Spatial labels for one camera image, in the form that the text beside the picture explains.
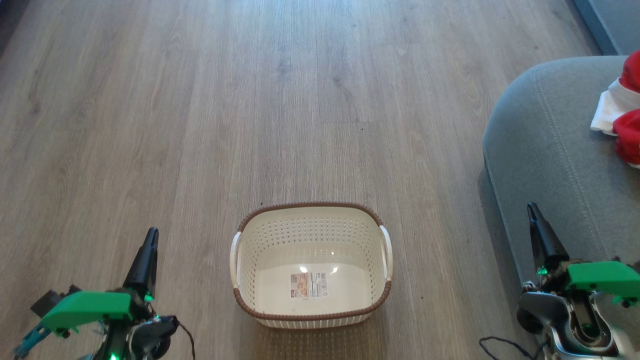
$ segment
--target basket handle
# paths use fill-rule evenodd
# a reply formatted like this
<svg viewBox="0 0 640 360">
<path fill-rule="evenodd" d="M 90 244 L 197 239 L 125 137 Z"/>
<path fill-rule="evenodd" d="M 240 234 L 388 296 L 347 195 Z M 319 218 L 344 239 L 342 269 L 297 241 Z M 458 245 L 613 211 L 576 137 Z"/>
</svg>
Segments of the basket handle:
<svg viewBox="0 0 640 360">
<path fill-rule="evenodd" d="M 382 245 L 385 248 L 386 254 L 385 259 L 387 260 L 387 266 L 385 268 L 387 273 L 387 281 L 391 281 L 391 277 L 394 274 L 394 252 L 391 248 L 391 239 L 389 238 L 389 233 L 384 226 L 380 225 L 380 230 L 382 230 L 382 235 L 384 235 L 384 240 L 382 241 Z"/>
<path fill-rule="evenodd" d="M 231 243 L 231 254 L 229 255 L 229 271 L 231 272 L 231 283 L 234 286 L 234 289 L 238 289 L 238 279 L 237 279 L 237 257 L 238 257 L 238 245 L 240 243 L 240 235 L 241 231 L 238 231 L 234 236 L 234 241 Z"/>
</svg>

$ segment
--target laminate floor plank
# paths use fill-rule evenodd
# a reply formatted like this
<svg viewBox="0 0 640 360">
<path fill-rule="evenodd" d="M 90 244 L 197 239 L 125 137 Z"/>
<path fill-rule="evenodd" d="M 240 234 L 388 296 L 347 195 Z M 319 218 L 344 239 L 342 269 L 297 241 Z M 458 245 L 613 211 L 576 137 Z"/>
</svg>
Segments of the laminate floor plank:
<svg viewBox="0 0 640 360">
<path fill-rule="evenodd" d="M 489 335 L 533 350 L 480 142 L 517 75 L 597 54 L 573 14 L 558 1 L 30 0 L 0 33 L 0 357 L 50 288 L 119 286 L 150 226 L 154 305 L 188 326 L 198 358 L 482 359 Z M 257 208 L 321 200 L 383 219 L 391 295 L 351 327 L 265 328 L 234 300 L 230 242 Z M 92 329 L 29 358 L 95 350 Z M 178 332 L 167 357 L 190 356 Z"/>
</svg>

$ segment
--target black cable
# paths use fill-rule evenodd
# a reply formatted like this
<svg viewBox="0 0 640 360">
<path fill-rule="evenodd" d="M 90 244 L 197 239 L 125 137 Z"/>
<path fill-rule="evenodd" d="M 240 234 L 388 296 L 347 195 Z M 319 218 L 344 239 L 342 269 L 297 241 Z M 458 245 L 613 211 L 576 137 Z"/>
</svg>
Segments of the black cable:
<svg viewBox="0 0 640 360">
<path fill-rule="evenodd" d="M 178 326 L 182 327 L 184 331 L 189 335 L 189 340 L 191 340 L 191 355 L 193 356 L 193 360 L 196 360 L 196 343 L 193 341 L 193 335 L 191 335 L 191 331 L 187 330 L 187 328 L 178 320 Z"/>
<path fill-rule="evenodd" d="M 538 356 L 540 355 L 540 353 L 542 352 L 542 350 L 545 348 L 545 346 L 547 346 L 548 342 L 545 341 L 543 342 L 540 347 L 538 348 L 538 350 L 536 351 L 535 355 L 531 355 L 528 351 L 526 351 L 523 347 L 521 347 L 518 343 L 515 343 L 511 340 L 507 340 L 507 339 L 502 339 L 502 338 L 498 338 L 496 336 L 489 336 L 487 338 L 482 338 L 480 340 L 478 340 L 478 344 L 480 344 L 480 347 L 484 350 L 484 352 L 486 352 L 487 355 L 489 355 L 493 360 L 500 360 L 497 357 L 493 356 L 492 353 L 489 352 L 489 350 L 485 347 L 485 345 L 483 344 L 484 341 L 487 340 L 498 340 L 498 341 L 502 341 L 504 343 L 507 343 L 509 345 L 512 345 L 513 347 L 515 347 L 516 349 L 518 349 L 518 351 L 520 351 L 522 353 L 522 355 L 526 358 L 528 358 L 529 360 L 536 360 L 538 358 Z"/>
</svg>

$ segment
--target laundry basket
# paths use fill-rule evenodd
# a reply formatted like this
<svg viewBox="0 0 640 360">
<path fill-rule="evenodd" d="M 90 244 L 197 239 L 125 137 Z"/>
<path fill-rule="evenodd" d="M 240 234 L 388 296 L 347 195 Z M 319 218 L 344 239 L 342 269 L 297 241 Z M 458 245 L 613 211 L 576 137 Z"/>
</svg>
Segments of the laundry basket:
<svg viewBox="0 0 640 360">
<path fill-rule="evenodd" d="M 380 218 L 356 204 L 260 209 L 240 224 L 229 259 L 240 307 L 269 327 L 361 322 L 391 290 L 393 255 Z"/>
</svg>

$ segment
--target sofa cushion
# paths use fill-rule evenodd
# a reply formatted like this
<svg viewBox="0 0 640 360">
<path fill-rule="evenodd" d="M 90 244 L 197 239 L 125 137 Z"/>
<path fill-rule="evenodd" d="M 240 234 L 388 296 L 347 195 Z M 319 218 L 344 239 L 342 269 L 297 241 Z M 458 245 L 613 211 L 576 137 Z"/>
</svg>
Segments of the sofa cushion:
<svg viewBox="0 0 640 360">
<path fill-rule="evenodd" d="M 640 49 L 640 1 L 574 0 L 605 55 L 630 55 Z"/>
<path fill-rule="evenodd" d="M 484 158 L 523 281 L 536 275 L 526 212 L 531 201 L 571 257 L 640 259 L 640 170 L 619 159 L 615 138 L 589 130 L 600 93 L 620 75 L 624 60 L 538 65 L 509 86 L 491 115 Z M 640 344 L 640 311 L 622 314 L 628 321 L 618 321 L 635 328 L 632 340 Z"/>
</svg>

